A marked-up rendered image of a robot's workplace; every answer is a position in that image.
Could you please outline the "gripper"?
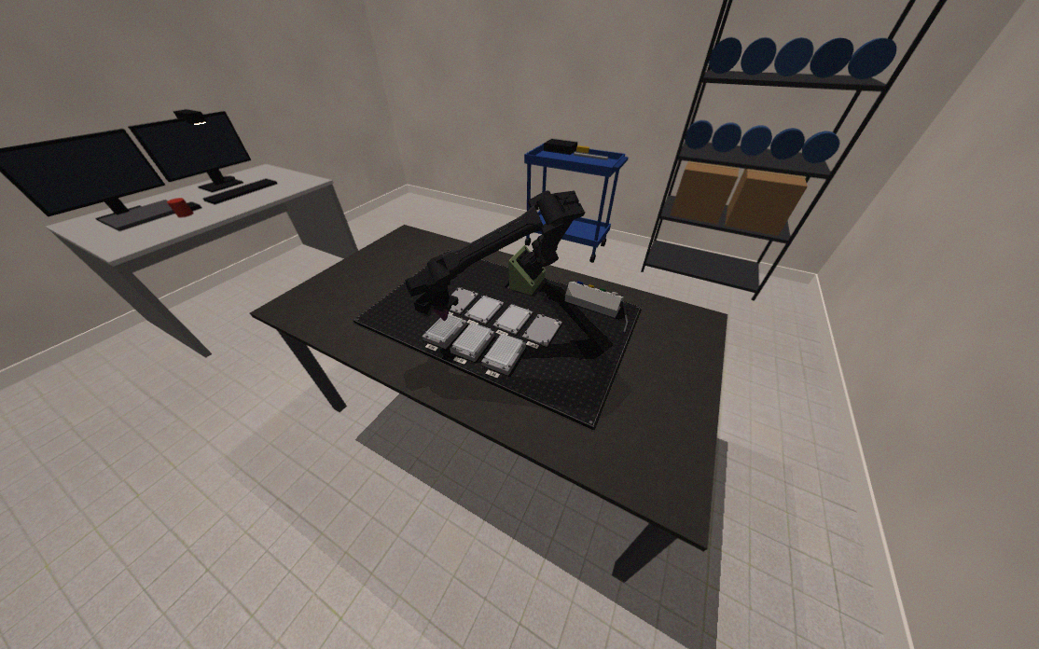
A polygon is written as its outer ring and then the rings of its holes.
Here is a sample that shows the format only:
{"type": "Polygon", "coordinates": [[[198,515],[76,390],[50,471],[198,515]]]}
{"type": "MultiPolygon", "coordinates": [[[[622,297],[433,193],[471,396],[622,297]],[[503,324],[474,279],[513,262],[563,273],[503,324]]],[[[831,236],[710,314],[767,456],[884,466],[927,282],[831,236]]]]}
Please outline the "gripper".
{"type": "Polygon", "coordinates": [[[435,308],[433,309],[435,310],[436,314],[438,314],[438,317],[443,319],[443,321],[446,321],[446,319],[448,318],[448,314],[450,314],[451,306],[457,306],[458,304],[458,297],[450,295],[450,291],[448,291],[448,286],[445,289],[443,289],[443,291],[446,291],[446,289],[448,297],[450,298],[450,302],[448,302],[446,306],[443,307],[435,306],[435,308]]]}

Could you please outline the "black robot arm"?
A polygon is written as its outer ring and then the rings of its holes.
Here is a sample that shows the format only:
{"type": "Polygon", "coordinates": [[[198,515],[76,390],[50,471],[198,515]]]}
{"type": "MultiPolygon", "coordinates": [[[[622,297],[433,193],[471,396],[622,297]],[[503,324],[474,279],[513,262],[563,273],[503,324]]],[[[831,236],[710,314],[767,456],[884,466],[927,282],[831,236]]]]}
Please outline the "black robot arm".
{"type": "Polygon", "coordinates": [[[558,244],[572,224],[574,219],[583,216],[585,211],[576,195],[576,191],[540,192],[539,195],[528,200],[530,209],[518,218],[506,223],[501,228],[490,231],[485,236],[481,236],[475,242],[467,244],[465,247],[446,254],[430,259],[427,263],[429,268],[421,274],[404,280],[409,293],[412,295],[422,294],[415,302],[415,310],[423,316],[430,316],[435,306],[446,306],[450,302],[447,286],[450,280],[457,277],[470,265],[494,251],[498,251],[510,243],[516,242],[523,236],[533,234],[534,231],[541,231],[543,235],[538,236],[533,242],[533,250],[525,250],[518,256],[518,263],[526,274],[533,280],[543,271],[541,267],[557,262],[558,244]],[[537,210],[545,219],[545,224],[541,223],[537,210]],[[433,291],[431,291],[431,289],[433,291]],[[442,291],[442,292],[435,292],[442,291]]]}

